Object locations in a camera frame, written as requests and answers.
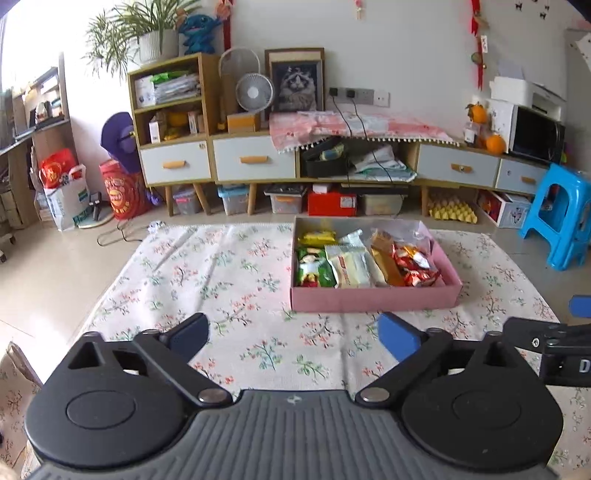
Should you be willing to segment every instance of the cabinet leg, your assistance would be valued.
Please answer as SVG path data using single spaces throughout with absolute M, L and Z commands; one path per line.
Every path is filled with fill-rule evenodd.
M 248 215 L 255 213 L 256 205 L 256 183 L 251 183 L 248 190 Z
M 197 198 L 199 199 L 199 203 L 201 203 L 201 207 L 205 212 L 205 215 L 210 215 L 211 211 L 209 209 L 209 203 L 207 202 L 207 197 L 203 193 L 203 187 L 200 183 L 193 183 L 193 188 L 195 189 L 195 193 L 197 194 Z
M 166 208 L 168 210 L 168 216 L 174 215 L 174 199 L 173 199 L 173 188 L 168 186 L 164 187 L 164 195 L 166 197 Z
M 426 217 L 429 216 L 429 187 L 421 185 L 421 214 Z

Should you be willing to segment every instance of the picture frame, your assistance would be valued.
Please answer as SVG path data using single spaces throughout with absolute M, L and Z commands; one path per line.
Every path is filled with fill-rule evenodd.
M 265 50 L 267 76 L 275 90 L 272 112 L 324 111 L 324 49 Z

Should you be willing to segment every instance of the red bag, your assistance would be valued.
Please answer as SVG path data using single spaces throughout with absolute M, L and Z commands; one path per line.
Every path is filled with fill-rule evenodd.
M 46 189 L 56 189 L 61 186 L 61 179 L 67 176 L 71 169 L 78 165 L 74 155 L 68 148 L 64 148 L 50 155 L 41 162 L 39 179 Z

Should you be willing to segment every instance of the snack package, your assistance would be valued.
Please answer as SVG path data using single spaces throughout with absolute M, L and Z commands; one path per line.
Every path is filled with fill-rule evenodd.
M 394 259 L 387 253 L 378 250 L 375 247 L 371 248 L 371 253 L 374 261 L 378 268 L 381 270 L 382 275 L 388 285 L 391 287 L 405 287 L 406 283 L 404 278 L 398 269 L 398 266 Z
M 325 245 L 336 245 L 336 232 L 308 232 L 298 238 L 298 244 L 302 247 L 320 248 Z
M 372 285 L 376 285 L 378 287 L 387 287 L 388 283 L 386 282 L 385 274 L 376 263 L 369 249 L 367 249 L 367 247 L 363 244 L 361 235 L 363 235 L 363 230 L 351 232 L 349 235 L 339 238 L 339 245 L 350 245 L 352 247 L 364 249 L 365 264 L 369 270 L 369 278 L 372 281 Z
M 327 245 L 326 257 L 335 274 L 336 288 L 369 288 L 372 286 L 365 262 L 365 247 Z
M 335 287 L 332 267 L 321 248 L 302 247 L 297 250 L 299 287 Z
M 427 258 L 415 248 L 394 245 L 392 257 L 398 268 L 404 272 L 404 283 L 407 287 L 430 287 L 440 276 L 440 272 L 432 268 Z
M 409 270 L 404 276 L 407 287 L 430 287 L 439 278 L 440 272 L 433 270 Z

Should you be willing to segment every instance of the white bag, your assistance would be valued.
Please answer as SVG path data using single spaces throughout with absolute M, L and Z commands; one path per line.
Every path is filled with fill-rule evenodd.
M 82 178 L 74 174 L 82 172 Z M 86 185 L 86 167 L 78 165 L 70 170 L 68 182 L 56 189 L 44 189 L 49 210 L 60 232 L 72 230 L 89 216 L 90 195 Z

